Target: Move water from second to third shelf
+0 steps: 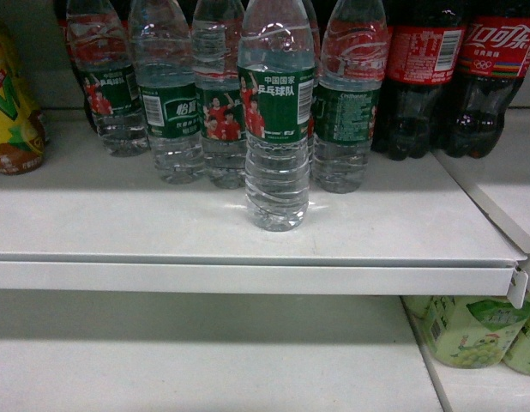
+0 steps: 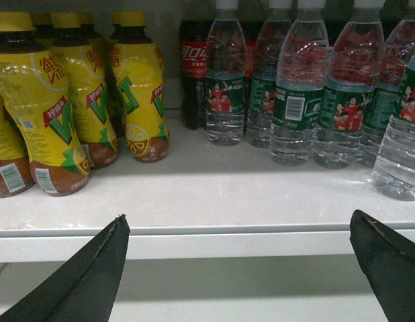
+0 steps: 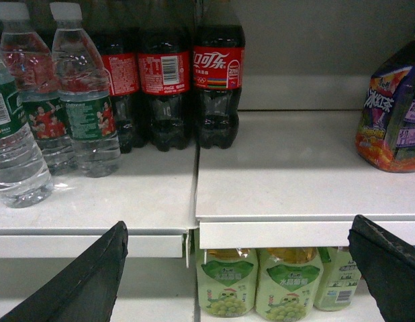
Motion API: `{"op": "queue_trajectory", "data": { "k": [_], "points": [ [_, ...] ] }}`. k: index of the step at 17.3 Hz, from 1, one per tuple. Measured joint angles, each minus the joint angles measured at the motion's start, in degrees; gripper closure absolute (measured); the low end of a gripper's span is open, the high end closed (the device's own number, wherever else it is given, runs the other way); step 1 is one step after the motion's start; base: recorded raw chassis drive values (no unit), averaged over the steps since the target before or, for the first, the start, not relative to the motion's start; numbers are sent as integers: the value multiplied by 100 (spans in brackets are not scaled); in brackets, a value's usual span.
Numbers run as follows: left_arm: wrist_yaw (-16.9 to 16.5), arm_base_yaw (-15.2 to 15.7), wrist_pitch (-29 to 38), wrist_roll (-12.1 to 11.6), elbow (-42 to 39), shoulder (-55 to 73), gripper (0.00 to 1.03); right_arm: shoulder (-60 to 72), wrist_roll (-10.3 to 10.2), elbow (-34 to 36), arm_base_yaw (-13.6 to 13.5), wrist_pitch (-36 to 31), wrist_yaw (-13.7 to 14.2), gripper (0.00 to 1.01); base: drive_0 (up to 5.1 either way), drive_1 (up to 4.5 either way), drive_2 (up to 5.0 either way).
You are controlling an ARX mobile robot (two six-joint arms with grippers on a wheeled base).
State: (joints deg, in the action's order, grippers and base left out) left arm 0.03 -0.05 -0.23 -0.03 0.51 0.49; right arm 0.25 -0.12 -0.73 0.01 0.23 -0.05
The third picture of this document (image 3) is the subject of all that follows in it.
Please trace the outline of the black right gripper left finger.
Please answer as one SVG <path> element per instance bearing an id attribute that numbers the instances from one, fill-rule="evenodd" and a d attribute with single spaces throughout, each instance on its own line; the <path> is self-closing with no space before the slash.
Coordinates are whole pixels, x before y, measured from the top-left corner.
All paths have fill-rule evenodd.
<path id="1" fill-rule="evenodd" d="M 128 229 L 119 221 L 0 321 L 109 321 L 127 255 Z"/>

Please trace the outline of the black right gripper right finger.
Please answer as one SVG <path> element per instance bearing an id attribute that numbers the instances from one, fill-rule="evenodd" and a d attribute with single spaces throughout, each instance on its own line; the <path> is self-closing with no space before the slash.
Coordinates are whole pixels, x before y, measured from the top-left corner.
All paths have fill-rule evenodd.
<path id="1" fill-rule="evenodd" d="M 384 321 L 415 321 L 415 247 L 362 215 L 348 241 Z"/>

